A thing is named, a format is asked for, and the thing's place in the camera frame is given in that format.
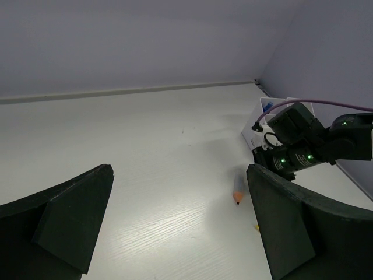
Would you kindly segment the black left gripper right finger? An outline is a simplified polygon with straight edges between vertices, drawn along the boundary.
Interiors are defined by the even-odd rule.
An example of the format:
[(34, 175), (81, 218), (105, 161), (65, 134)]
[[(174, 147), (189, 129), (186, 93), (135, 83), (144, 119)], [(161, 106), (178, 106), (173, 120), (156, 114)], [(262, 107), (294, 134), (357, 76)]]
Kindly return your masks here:
[(372, 279), (372, 211), (247, 169), (272, 279)]

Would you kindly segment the clear spray bottle blue cap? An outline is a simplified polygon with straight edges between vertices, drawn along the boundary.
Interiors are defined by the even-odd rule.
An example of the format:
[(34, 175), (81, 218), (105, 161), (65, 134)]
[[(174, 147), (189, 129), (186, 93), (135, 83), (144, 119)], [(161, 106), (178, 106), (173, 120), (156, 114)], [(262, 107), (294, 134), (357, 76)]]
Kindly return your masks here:
[(269, 102), (267, 102), (267, 103), (264, 103), (262, 107), (263, 107), (263, 112), (266, 112), (266, 111), (268, 111), (270, 108), (273, 107), (273, 103), (272, 103), (271, 101), (269, 101)]

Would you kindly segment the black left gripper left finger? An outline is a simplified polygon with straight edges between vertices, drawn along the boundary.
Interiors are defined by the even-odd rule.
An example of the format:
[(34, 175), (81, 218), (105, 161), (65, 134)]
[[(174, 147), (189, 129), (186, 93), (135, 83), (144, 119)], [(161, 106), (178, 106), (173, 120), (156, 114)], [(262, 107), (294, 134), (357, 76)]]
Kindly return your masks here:
[(109, 164), (1, 205), (1, 279), (87, 274), (114, 182)]

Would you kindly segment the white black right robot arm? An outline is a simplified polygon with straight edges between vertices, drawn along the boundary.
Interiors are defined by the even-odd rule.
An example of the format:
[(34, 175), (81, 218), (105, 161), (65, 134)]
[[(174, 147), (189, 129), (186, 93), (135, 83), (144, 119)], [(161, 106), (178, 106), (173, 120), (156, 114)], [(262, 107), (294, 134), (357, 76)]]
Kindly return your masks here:
[(372, 109), (356, 107), (357, 114), (345, 114), (325, 128), (309, 111), (307, 100), (289, 100), (285, 108), (252, 130), (261, 138), (252, 153), (254, 162), (280, 177), (293, 181), (295, 173), (337, 160), (372, 160)]

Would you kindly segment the fat orange-tipped crayon pencil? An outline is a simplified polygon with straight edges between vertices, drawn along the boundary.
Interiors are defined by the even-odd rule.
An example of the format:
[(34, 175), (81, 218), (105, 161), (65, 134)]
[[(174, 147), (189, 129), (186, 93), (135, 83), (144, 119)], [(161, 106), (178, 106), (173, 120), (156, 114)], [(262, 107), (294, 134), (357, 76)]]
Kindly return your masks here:
[(244, 176), (240, 170), (237, 170), (234, 176), (233, 199), (239, 205), (244, 197)]

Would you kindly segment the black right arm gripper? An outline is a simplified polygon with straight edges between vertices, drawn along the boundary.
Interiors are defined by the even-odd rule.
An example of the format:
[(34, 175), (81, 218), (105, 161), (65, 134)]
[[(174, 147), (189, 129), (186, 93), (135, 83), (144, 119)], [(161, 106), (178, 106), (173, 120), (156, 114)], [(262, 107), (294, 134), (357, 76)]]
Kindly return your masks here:
[(315, 166), (315, 155), (307, 145), (280, 146), (267, 150), (258, 147), (252, 152), (256, 164), (288, 181), (295, 180), (295, 172)]

